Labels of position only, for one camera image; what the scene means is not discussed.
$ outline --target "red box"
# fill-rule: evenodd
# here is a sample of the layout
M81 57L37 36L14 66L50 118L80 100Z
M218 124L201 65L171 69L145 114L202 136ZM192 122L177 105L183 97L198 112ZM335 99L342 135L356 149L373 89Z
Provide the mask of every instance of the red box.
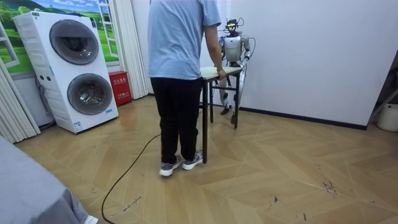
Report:
M111 80L116 106L119 107L122 104L132 102L127 72L111 72L109 73L109 78Z

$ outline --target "green field picture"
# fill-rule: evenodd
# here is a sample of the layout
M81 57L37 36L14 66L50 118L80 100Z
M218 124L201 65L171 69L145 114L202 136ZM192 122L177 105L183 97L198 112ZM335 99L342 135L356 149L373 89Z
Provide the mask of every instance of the green field picture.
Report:
M53 12L60 14L81 14L82 16L87 16L93 18L96 22L99 39L101 41L101 46L104 52L104 57L106 62L117 62L119 59L117 57L111 56L109 51L108 41L106 39L105 32L108 33L109 38L114 38L113 29L111 26L106 25L104 27L101 14L99 13L98 5L96 0L79 0L79 1L61 1L61 0L0 0L0 21L4 26L6 35L10 39L12 47L16 52L19 63L13 67L8 68L10 73L18 72L32 72L33 67L30 63L27 52L24 45L19 37L18 31L15 27L12 18L29 11L43 11L43 12ZM103 8L104 20L109 21L108 9ZM110 42L112 53L117 54L116 43ZM4 63L11 61L11 57L7 48L0 44L0 58Z

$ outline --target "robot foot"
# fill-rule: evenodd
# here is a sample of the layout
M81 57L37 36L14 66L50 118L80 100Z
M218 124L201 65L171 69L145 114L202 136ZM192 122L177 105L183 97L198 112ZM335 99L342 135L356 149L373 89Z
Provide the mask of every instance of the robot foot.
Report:
M235 124L237 120L238 120L238 117L236 115L232 115L231 124Z
M224 108L224 110L220 113L221 115L226 115L229 112L228 108Z

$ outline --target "robot leg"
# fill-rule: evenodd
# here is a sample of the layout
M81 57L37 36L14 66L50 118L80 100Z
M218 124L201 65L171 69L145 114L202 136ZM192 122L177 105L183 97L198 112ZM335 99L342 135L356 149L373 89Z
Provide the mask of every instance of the robot leg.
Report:
M226 87L227 79L220 80L220 87ZM224 106L224 110L220 113L224 115L229 112L229 105L228 105L228 93L225 90L220 89L220 100L221 104Z
M241 72L241 78L239 79L239 95L238 96L234 95L234 102L233 102L233 105L232 105L233 114L232 114L232 117L231 117L231 124L235 124L236 120L237 120L237 117L236 117L236 114L235 114L235 104L236 103L238 104L238 109L239 109L239 107L241 106L241 98L242 98L245 78L246 78L246 72L242 71Z

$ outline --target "black pants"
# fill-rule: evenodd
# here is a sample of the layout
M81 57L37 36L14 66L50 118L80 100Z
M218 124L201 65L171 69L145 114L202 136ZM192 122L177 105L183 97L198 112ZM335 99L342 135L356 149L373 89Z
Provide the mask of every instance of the black pants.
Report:
M197 144L197 121L201 78L178 80L151 78L162 130L162 162L173 164L180 135L181 154L193 160Z

